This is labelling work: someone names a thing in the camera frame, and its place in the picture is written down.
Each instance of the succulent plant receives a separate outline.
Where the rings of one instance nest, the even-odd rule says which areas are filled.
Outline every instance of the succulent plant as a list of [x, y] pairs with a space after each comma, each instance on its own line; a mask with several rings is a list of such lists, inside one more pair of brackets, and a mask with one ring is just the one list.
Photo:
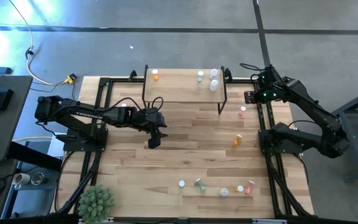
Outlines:
[[78, 214], [87, 224], [106, 220], [114, 206], [109, 190], [102, 185], [91, 186], [81, 194]]

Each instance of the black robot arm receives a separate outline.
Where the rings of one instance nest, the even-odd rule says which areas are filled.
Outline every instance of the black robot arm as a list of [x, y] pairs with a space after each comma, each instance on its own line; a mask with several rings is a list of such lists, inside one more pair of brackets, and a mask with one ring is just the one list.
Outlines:
[[331, 158], [340, 156], [348, 148], [349, 141], [340, 120], [312, 99], [299, 80], [280, 77], [273, 66], [266, 67], [257, 77], [255, 81], [259, 91], [245, 92], [247, 103], [289, 101], [298, 105], [322, 130], [322, 135], [318, 136], [278, 123], [265, 133], [266, 144], [279, 147], [284, 140], [289, 140], [299, 144], [302, 151], [315, 147], [320, 153]]
[[144, 108], [138, 110], [133, 106], [112, 106], [110, 108], [95, 108], [93, 105], [63, 99], [60, 96], [40, 96], [35, 111], [37, 123], [47, 124], [58, 122], [78, 133], [77, 136], [58, 136], [62, 141], [81, 138], [88, 143], [97, 143], [103, 138], [101, 131], [94, 124], [84, 123], [73, 115], [84, 116], [106, 122], [116, 128], [133, 128], [138, 131], [150, 133], [149, 148], [154, 149], [161, 143], [162, 134], [159, 128], [166, 128], [164, 117], [157, 108]]

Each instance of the wooden tabletop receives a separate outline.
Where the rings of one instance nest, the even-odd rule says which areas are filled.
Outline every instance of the wooden tabletop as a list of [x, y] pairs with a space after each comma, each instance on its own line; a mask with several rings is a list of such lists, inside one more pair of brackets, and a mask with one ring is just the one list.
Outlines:
[[[158, 71], [154, 80], [153, 70]], [[202, 71], [203, 81], [198, 82], [198, 72]], [[152, 102], [161, 96], [164, 102], [179, 103], [222, 103], [224, 101], [223, 72], [218, 69], [218, 89], [209, 90], [211, 69], [161, 69], [149, 68], [146, 75], [144, 100]]]
[[[98, 82], [99, 77], [84, 77], [81, 102], [94, 104]], [[102, 153], [97, 184], [107, 187], [115, 198], [110, 216], [272, 218], [266, 163], [257, 140], [257, 108], [247, 105], [244, 119], [238, 116], [244, 105], [244, 91], [253, 89], [247, 84], [227, 84], [228, 99], [220, 116], [215, 103], [164, 103], [161, 112], [168, 127], [161, 131], [169, 137], [163, 138], [156, 149], [147, 147], [148, 134], [108, 126], [108, 145]], [[115, 83], [111, 105], [125, 96], [140, 104], [142, 84]], [[288, 104], [272, 105], [276, 122], [292, 121]], [[235, 149], [232, 143], [237, 134], [243, 140]], [[58, 190], [58, 207], [77, 187], [83, 157], [83, 152], [76, 152], [67, 161]], [[288, 187], [302, 206], [313, 213], [302, 163], [291, 154], [282, 157]], [[206, 185], [205, 193], [194, 186], [197, 178]], [[180, 180], [186, 182], [184, 188], [179, 187]], [[250, 180], [255, 182], [251, 196], [234, 191]], [[228, 197], [218, 196], [223, 187], [229, 189]], [[285, 211], [281, 190], [277, 188], [280, 208]]]

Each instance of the yellow cable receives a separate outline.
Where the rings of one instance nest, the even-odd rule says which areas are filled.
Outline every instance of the yellow cable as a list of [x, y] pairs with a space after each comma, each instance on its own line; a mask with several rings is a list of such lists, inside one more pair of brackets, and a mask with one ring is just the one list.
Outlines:
[[[30, 37], [31, 37], [31, 46], [30, 46], [30, 51], [32, 52], [32, 49], [33, 49], [33, 37], [32, 37], [32, 32], [31, 32], [31, 29], [30, 29], [30, 26], [29, 24], [27, 23], [26, 19], [24, 19], [24, 16], [20, 13], [20, 11], [16, 8], [15, 4], [13, 4], [13, 2], [11, 0], [8, 0], [9, 2], [11, 2], [11, 4], [13, 5], [13, 7], [16, 9], [16, 11], [19, 13], [19, 15], [22, 17], [23, 21], [25, 22], [25, 25], [27, 26], [29, 32], [30, 32]], [[60, 82], [60, 83], [50, 83], [50, 82], [47, 82], [45, 80], [42, 80], [41, 78], [37, 77], [36, 75], [34, 75], [34, 73], [31, 72], [30, 70], [30, 54], [27, 55], [27, 71], [29, 71], [30, 75], [35, 78], [36, 80], [46, 84], [46, 85], [59, 85], [59, 84], [64, 84], [66, 83], [66, 81], [63, 81], [63, 82]]]
[[26, 140], [26, 139], [51, 139], [51, 138], [52, 137], [50, 137], [50, 136], [31, 136], [31, 137], [13, 139], [12, 141], [21, 141], [21, 140]]

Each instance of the black desk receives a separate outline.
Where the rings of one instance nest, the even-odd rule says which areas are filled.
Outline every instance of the black desk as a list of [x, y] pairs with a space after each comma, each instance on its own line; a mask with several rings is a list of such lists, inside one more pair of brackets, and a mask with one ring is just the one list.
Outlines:
[[[32, 77], [29, 76], [0, 77], [0, 88], [10, 88], [14, 92], [7, 110], [0, 111], [0, 178], [15, 173], [17, 160], [60, 171], [62, 163], [60, 159], [12, 142], [31, 82]], [[0, 193], [0, 217], [11, 182], [12, 177], [7, 179], [7, 185]]]

